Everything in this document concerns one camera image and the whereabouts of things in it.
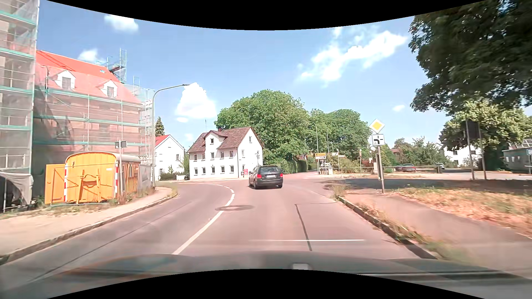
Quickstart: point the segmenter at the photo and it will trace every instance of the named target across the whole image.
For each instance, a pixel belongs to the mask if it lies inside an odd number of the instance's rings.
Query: dormer window
[[[70,89],[71,84],[72,84],[72,79],[67,78],[67,77],[63,77],[63,78],[62,78],[62,80],[61,80],[61,87],[62,87],[63,89]]]
[[[107,96],[114,97],[114,87],[107,86]]]

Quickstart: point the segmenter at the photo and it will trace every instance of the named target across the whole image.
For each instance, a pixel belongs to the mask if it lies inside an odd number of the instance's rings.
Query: car
[[[282,170],[277,165],[257,165],[249,173],[249,186],[259,187],[277,186],[282,188]]]

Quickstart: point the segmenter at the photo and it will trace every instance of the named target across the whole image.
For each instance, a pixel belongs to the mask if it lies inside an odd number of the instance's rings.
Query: white cloud
[[[359,60],[363,68],[369,68],[375,62],[393,55],[395,49],[405,44],[407,40],[407,37],[389,31],[378,34],[374,32],[373,27],[367,30],[350,28],[349,33],[357,35],[347,43],[348,46],[341,46],[336,37],[333,38],[323,51],[312,58],[312,69],[302,72],[301,78],[318,77],[325,82],[338,80],[351,61]],[[371,39],[364,46],[359,44],[369,38]]]
[[[399,112],[399,111],[403,110],[403,108],[404,108],[404,105],[397,105],[397,106],[393,107],[393,110],[395,112]]]
[[[98,49],[93,48],[90,50],[83,50],[78,56],[78,60],[86,61],[90,63],[96,63],[98,61],[103,62],[103,58],[98,58]]]
[[[215,118],[214,101],[207,98],[207,92],[198,83],[185,86],[175,114],[192,119]]]
[[[334,27],[332,30],[332,36],[338,38],[342,34],[342,27]]]
[[[125,16],[108,14],[104,17],[106,23],[110,24],[114,30],[119,32],[133,33],[138,30],[138,24],[135,19],[126,18]]]

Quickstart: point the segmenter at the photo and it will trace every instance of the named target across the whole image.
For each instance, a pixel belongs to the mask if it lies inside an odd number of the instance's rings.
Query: asphalt road
[[[246,180],[181,183],[175,199],[0,266],[0,288],[95,262],[153,253],[295,250],[416,258],[333,201],[327,179],[312,176],[286,176],[283,188],[257,190]]]

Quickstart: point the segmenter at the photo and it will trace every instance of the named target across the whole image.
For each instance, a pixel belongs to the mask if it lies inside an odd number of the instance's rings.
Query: sky
[[[300,98],[307,110],[352,109],[385,124],[386,143],[425,136],[437,142],[448,117],[414,112],[428,82],[408,48],[410,18],[339,28],[222,30],[136,20],[42,1],[37,48],[89,62],[127,51],[127,84],[160,89],[155,115],[188,149],[215,129],[218,112],[263,89]]]

